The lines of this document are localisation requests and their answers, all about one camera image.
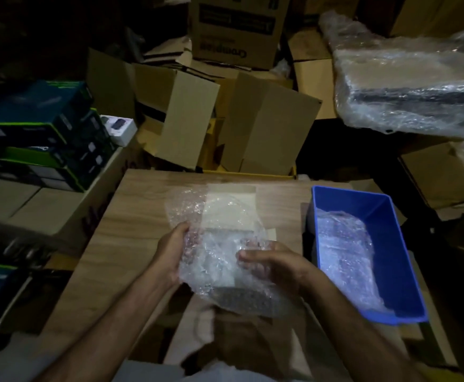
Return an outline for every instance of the blue tray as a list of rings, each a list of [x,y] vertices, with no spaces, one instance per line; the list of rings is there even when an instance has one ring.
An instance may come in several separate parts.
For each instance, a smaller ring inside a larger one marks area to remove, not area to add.
[[[360,311],[368,320],[397,325],[428,321],[391,197],[386,194],[313,186],[307,227],[316,237],[312,261],[320,268],[315,209],[344,211],[361,219],[374,246],[374,276],[384,305],[394,311]]]

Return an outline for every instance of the stack of boxes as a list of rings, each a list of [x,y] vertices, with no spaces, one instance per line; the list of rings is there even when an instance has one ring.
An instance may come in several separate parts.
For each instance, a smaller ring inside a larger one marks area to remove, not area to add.
[[[0,98],[0,178],[84,192],[116,146],[84,82],[38,80]]]

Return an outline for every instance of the wooden table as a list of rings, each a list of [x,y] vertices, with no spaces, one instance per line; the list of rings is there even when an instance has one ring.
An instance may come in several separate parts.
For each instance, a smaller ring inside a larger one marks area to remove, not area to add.
[[[225,182],[254,185],[257,212],[264,227],[274,228],[277,240],[298,253],[302,253],[301,233],[306,207],[311,200],[311,187],[319,184],[350,188],[349,184],[332,182],[259,181],[229,175],[128,170],[45,326],[43,334],[50,348],[61,349],[74,341],[151,261],[158,239],[170,230],[164,208],[169,190],[178,186]],[[172,294],[160,302],[147,327],[156,322]],[[261,324],[264,323],[254,322],[260,331]],[[275,336],[286,332],[268,326],[264,330],[276,332]],[[234,337],[235,333],[228,331],[228,335]],[[322,333],[318,335],[316,342],[325,341]],[[316,350],[320,356],[330,351],[329,344],[324,346]],[[342,372],[338,374],[333,380],[346,380]]]

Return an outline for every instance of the small white box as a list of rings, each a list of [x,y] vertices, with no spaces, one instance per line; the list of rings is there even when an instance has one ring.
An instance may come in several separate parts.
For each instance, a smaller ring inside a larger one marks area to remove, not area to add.
[[[101,115],[101,120],[116,145],[126,147],[137,132],[133,119]]]

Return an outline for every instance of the forearm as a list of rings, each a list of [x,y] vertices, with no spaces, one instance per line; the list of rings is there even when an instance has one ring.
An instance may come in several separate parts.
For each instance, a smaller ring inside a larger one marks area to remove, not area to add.
[[[323,272],[308,275],[303,294],[355,382],[425,380]]]
[[[130,353],[156,305],[170,287],[150,266],[101,319],[35,381],[104,381],[113,379]]]

